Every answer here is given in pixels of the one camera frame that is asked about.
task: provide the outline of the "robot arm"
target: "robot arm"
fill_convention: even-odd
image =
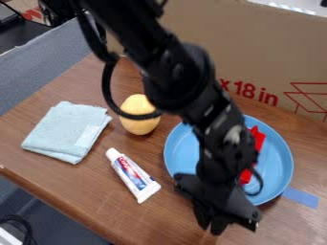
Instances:
[[[178,173],[174,180],[175,189],[194,202],[198,224],[203,229],[211,225],[213,234],[221,234],[234,222],[255,231],[262,214],[238,181],[242,171],[257,161],[253,135],[237,104],[215,80],[209,54],[201,47],[182,43],[159,24],[166,1],[158,2],[72,0],[90,45],[107,63],[103,89],[118,57],[95,43],[82,7],[123,44],[143,74],[150,101],[162,112],[179,115],[194,128],[201,147],[197,175]],[[135,120],[154,116],[132,117],[112,106],[111,96],[104,97],[120,115]]]

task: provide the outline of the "blue bowl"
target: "blue bowl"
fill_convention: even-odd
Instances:
[[[294,162],[287,143],[281,134],[261,120],[246,117],[246,125],[253,128],[258,125],[259,131],[266,134],[266,141],[259,154],[255,166],[263,181],[265,187],[257,196],[247,196],[254,205],[261,205],[279,196],[290,184]],[[164,164],[171,176],[175,173],[195,174],[195,166],[199,159],[199,142],[194,135],[193,128],[179,124],[171,131],[163,150]],[[245,185],[249,192],[259,188],[255,178]]]

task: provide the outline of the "red clip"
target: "red clip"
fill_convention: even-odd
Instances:
[[[258,126],[255,126],[253,129],[250,129],[253,136],[255,138],[255,150],[258,152],[261,152],[262,146],[263,146],[263,142],[266,139],[266,134],[259,132],[259,128]],[[253,178],[253,172],[246,169],[242,174],[241,174],[241,185],[246,185],[250,183]]]

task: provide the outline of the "light blue towel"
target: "light blue towel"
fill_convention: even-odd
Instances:
[[[111,121],[106,111],[100,107],[62,101],[51,107],[22,147],[78,164]]]

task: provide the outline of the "white toothpaste tube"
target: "white toothpaste tube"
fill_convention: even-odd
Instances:
[[[162,188],[155,179],[144,172],[139,165],[115,148],[111,148],[106,156],[111,165],[128,186],[138,203],[143,203]]]

